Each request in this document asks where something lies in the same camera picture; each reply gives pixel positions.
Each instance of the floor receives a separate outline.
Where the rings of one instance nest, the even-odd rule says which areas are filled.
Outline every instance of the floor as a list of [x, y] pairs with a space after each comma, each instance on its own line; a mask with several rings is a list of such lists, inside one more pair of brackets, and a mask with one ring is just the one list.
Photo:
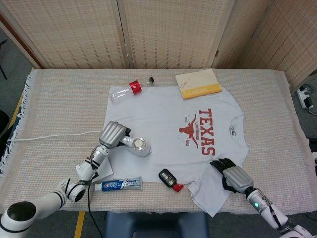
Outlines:
[[[0, 31], [0, 41], [4, 39], [6, 39], [6, 36]], [[8, 80], [5, 80], [0, 74], [0, 109], [12, 118], [24, 88], [25, 79], [31, 71], [32, 66], [10, 40], [0, 50], [0, 64], [8, 77]], [[316, 78], [317, 75], [311, 77], [309, 83], [317, 89]], [[317, 92], [311, 94], [311, 97], [317, 105]], [[304, 133], [307, 137], [317, 138], [317, 117], [301, 109], [297, 97], [293, 97], [293, 102]], [[106, 212], [93, 212], [93, 214], [99, 227], [104, 230]], [[317, 219], [317, 212], [308, 213], [308, 215]], [[305, 214], [292, 215], [290, 218], [313, 234], [317, 234], [317, 221], [308, 219]], [[74, 237], [77, 219], [78, 212], [57, 211], [43, 220], [37, 220], [30, 228], [27, 237]], [[214, 218], [209, 218], [209, 230], [212, 238], [279, 237], [279, 233], [271, 229], [259, 215], [220, 213]], [[87, 212], [81, 235], [83, 238], [99, 237], [99, 233]]]

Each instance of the tablecloth fringe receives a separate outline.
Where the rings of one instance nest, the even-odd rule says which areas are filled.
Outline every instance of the tablecloth fringe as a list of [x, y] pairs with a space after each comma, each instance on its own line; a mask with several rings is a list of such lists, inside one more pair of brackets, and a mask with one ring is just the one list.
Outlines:
[[[12, 139], [16, 139], [19, 136], [21, 128], [24, 128], [24, 124], [26, 123], [26, 118], [28, 115], [28, 108], [30, 104], [30, 99], [32, 95], [32, 91], [34, 88], [34, 78], [35, 78], [36, 70], [32, 71], [25, 82], [24, 90], [22, 92], [22, 102], [19, 108], [19, 113], [17, 115], [18, 117], [18, 123], [16, 127], [13, 127], [13, 134]], [[8, 142], [6, 145], [5, 152], [1, 158], [0, 161], [0, 188], [5, 180], [5, 171], [7, 170], [7, 167], [9, 164], [12, 163], [12, 160], [14, 159], [14, 154], [16, 151], [16, 147], [14, 146], [16, 142]]]

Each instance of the yellow book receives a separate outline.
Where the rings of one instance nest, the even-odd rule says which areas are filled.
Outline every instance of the yellow book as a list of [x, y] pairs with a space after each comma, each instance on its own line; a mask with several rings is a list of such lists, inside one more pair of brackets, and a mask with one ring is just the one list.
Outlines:
[[183, 99], [221, 92], [221, 85], [212, 69], [180, 74], [176, 76], [176, 81]]

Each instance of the plastic bottle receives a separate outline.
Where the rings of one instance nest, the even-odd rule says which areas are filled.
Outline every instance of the plastic bottle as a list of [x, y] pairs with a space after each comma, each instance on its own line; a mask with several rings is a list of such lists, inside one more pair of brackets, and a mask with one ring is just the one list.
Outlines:
[[111, 93], [109, 97], [112, 101], [115, 101], [116, 99], [126, 95], [136, 95], [138, 93], [141, 93], [143, 87], [153, 86], [153, 85], [154, 85], [154, 79], [152, 77], [146, 80], [142, 80], [141, 82], [138, 80], [135, 80], [129, 83], [129, 87], [122, 87], [114, 91], [113, 93]]

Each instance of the toothpaste tube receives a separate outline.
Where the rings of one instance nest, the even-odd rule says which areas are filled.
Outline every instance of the toothpaste tube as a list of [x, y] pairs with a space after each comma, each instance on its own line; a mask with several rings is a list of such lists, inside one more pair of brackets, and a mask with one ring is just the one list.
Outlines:
[[142, 177], [104, 181], [95, 185], [95, 191], [143, 190]]

